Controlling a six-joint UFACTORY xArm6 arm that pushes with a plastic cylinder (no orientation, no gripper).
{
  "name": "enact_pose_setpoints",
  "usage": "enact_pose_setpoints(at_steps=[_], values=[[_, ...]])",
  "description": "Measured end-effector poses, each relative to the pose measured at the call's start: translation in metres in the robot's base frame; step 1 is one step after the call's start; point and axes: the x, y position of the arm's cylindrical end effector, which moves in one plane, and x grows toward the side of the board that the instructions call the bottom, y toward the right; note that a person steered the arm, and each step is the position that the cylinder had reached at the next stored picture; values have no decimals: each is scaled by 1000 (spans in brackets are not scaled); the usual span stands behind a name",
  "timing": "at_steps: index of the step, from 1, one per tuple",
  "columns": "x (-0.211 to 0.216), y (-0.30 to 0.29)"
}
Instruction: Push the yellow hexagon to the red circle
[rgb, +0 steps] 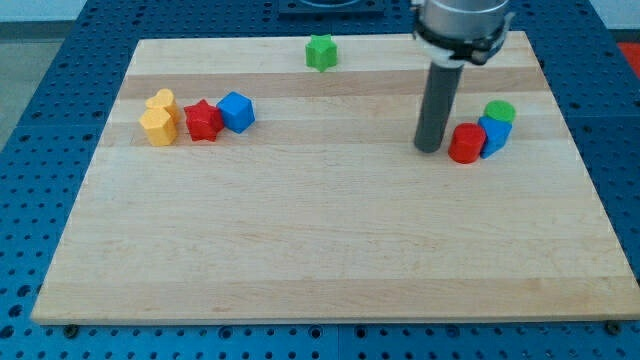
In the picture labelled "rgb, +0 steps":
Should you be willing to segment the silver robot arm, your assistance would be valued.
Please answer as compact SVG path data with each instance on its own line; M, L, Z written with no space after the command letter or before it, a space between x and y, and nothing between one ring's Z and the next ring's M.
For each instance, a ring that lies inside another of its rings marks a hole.
M414 37L443 68L482 66L502 48L515 13L509 0L419 0Z

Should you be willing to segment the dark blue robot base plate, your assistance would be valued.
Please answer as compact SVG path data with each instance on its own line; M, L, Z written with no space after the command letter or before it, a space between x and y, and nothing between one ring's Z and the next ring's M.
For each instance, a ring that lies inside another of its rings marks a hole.
M385 0L277 0L279 15L382 14Z

